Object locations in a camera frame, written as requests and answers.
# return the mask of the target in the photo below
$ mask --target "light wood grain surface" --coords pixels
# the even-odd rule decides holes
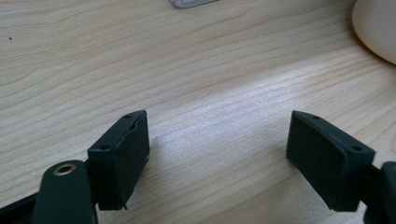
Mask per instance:
[[[361,223],[285,158],[302,110],[396,161],[396,66],[356,37],[353,4],[1,1],[0,206],[147,109],[150,161],[100,223]]]

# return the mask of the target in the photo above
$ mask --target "white mug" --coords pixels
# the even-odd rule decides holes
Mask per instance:
[[[396,64],[396,0],[357,0],[352,22],[370,50]]]

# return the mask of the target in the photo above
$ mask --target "small hole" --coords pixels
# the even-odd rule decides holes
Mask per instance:
[[[105,149],[109,149],[110,146],[109,145],[102,145],[99,148],[102,149],[102,150],[105,150]]]
[[[352,147],[353,149],[355,149],[356,151],[362,151],[361,147]]]
[[[56,168],[56,170],[53,173],[55,175],[68,175],[72,173],[74,170],[76,170],[75,164],[66,164]]]

